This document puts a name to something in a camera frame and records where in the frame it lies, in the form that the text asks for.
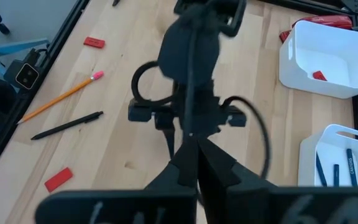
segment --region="red eraser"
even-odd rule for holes
[[[323,73],[321,71],[317,71],[313,73],[313,78],[321,81],[327,81],[326,77],[324,77]]]
[[[68,167],[66,167],[58,174],[54,175],[51,179],[46,181],[45,186],[47,187],[49,192],[52,192],[72,177],[73,177],[73,173]]]
[[[92,38],[92,37],[87,37],[84,41],[85,45],[89,45],[92,47],[97,47],[97,48],[103,48],[104,47],[104,40],[99,40],[96,38]]]

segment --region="pink eraser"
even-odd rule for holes
[[[95,74],[92,75],[92,79],[93,79],[93,80],[98,80],[98,79],[100,79],[103,75],[104,75],[104,72],[103,72],[103,71],[96,72]]]

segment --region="white storage bin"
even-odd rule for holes
[[[299,186],[322,186],[316,168],[316,153],[320,158],[328,187],[333,186],[334,164],[339,164],[339,186],[352,186],[346,149],[352,149],[358,183],[358,140],[343,136],[338,132],[358,135],[358,131],[354,129],[331,124],[324,131],[301,142],[298,169]]]
[[[313,78],[322,71],[327,81]],[[358,32],[299,21],[280,49],[283,85],[337,98],[358,95]]]

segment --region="pencil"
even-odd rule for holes
[[[53,99],[52,101],[50,101],[49,103],[47,103],[46,105],[41,106],[40,108],[36,109],[34,112],[25,115],[19,122],[17,122],[17,124],[21,124],[25,121],[30,120],[31,118],[37,116],[38,114],[40,114],[41,112],[43,112],[44,110],[50,108],[51,106],[57,104],[58,102],[62,101],[62,99],[70,96],[71,94],[77,92],[78,90],[84,88],[87,84],[91,83],[92,81],[95,81],[99,78],[101,78],[104,75],[104,73],[102,71],[100,72],[96,72],[95,74],[93,74],[90,78],[88,78],[87,80],[83,81],[82,83],[80,83],[79,85],[77,85],[76,87],[72,88],[71,90],[65,92],[64,94],[58,96],[57,98]]]

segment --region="wooden table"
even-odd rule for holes
[[[175,19],[175,2],[125,0],[115,8],[110,0],[88,4],[28,111],[93,72],[104,70],[105,77],[16,129],[0,158],[0,223],[33,223],[35,208],[49,195],[44,182],[64,167],[74,177],[56,192],[141,189],[167,165],[163,134],[154,129],[153,122],[129,122],[127,106],[132,75],[140,65],[157,58],[163,34]],[[302,139],[331,123],[353,127],[350,99],[291,90],[278,80],[278,35],[305,16],[309,15],[249,1],[237,37],[221,37],[214,70],[217,95],[245,96],[262,112],[273,146],[268,179],[277,185],[296,185]],[[104,39],[105,48],[84,46],[87,36]],[[169,95],[170,88],[171,81],[157,69],[140,81],[140,91],[153,99]],[[104,111],[97,121],[30,140],[41,131],[95,111]],[[211,139],[241,164],[260,172],[264,153],[259,127],[251,115],[246,128],[223,127]],[[199,222],[205,223],[201,209],[198,214]]]

